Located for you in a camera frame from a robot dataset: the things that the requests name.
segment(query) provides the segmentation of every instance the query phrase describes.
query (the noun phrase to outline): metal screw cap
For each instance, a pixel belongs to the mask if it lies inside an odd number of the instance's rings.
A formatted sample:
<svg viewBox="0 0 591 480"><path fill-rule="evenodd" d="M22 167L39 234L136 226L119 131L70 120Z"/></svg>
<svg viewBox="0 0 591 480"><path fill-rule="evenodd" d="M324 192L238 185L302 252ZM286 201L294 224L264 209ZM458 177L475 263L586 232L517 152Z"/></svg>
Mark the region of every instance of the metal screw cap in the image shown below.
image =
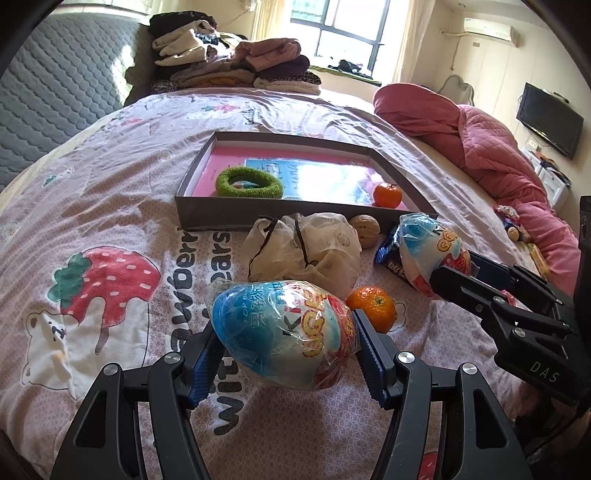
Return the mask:
<svg viewBox="0 0 591 480"><path fill-rule="evenodd" d="M478 369L474 364L463 364L462 370L464 370L464 372L468 375L476 375L476 372L478 372Z"/></svg>
<svg viewBox="0 0 591 480"><path fill-rule="evenodd" d="M104 369L103 369L103 373L105 375L115 375L117 373L117 370L119 368L117 367L117 365L115 364L109 364L109 365L105 365Z"/></svg>
<svg viewBox="0 0 591 480"><path fill-rule="evenodd" d="M403 364L411 364L414 362L414 355L411 352L400 352L398 354L398 360Z"/></svg>
<svg viewBox="0 0 591 480"><path fill-rule="evenodd" d="M177 352L169 352L164 355L164 361L168 364L175 364L181 359L181 354Z"/></svg>

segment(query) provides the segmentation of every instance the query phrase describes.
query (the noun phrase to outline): walnut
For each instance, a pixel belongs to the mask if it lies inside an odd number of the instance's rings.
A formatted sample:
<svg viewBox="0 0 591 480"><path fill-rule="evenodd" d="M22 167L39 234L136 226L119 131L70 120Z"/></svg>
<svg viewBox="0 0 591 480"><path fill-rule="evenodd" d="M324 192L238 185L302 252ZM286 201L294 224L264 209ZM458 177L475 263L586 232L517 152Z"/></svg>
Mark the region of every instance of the walnut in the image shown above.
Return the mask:
<svg viewBox="0 0 591 480"><path fill-rule="evenodd" d="M372 248L379 238L379 223L369 215L358 215L349 220L350 225L357 231L362 248Z"/></svg>

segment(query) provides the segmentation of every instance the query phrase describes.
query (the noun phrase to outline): television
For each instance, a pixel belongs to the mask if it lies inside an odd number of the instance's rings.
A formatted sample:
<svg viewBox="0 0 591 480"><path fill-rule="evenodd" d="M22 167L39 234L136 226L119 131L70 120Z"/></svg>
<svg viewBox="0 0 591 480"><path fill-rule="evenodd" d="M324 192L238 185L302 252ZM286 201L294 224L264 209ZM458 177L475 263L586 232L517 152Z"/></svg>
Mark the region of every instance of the television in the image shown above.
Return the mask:
<svg viewBox="0 0 591 480"><path fill-rule="evenodd" d="M583 117L565 101L526 83L517 120L571 160L579 146Z"/></svg>

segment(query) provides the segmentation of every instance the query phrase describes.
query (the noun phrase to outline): plastic wrapped toy egg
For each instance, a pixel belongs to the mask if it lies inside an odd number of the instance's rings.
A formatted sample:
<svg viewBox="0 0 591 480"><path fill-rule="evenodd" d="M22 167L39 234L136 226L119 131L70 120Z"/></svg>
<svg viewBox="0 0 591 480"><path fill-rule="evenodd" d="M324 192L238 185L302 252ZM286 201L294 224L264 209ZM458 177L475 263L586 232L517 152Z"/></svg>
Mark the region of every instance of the plastic wrapped toy egg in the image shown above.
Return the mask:
<svg viewBox="0 0 591 480"><path fill-rule="evenodd" d="M334 385L359 349L347 305L305 281L234 284L215 298L210 317L247 372L298 390Z"/></svg>
<svg viewBox="0 0 591 480"><path fill-rule="evenodd" d="M434 296L429 279L437 267L447 265L470 274L470 254L462 240L424 213L400 217L397 242L406 278L427 297Z"/></svg>

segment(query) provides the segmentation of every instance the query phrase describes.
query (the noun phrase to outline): green hair tie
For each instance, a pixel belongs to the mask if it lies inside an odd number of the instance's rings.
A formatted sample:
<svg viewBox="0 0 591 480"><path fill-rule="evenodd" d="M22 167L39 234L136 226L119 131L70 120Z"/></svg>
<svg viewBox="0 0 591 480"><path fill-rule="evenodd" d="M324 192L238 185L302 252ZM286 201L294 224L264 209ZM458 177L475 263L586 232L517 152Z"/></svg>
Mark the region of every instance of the green hair tie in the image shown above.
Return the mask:
<svg viewBox="0 0 591 480"><path fill-rule="evenodd" d="M232 186L232 183L237 181L249 181L258 187L237 189ZM283 197L283 185L266 171L250 167L230 167L217 176L216 192L220 197L280 199Z"/></svg>

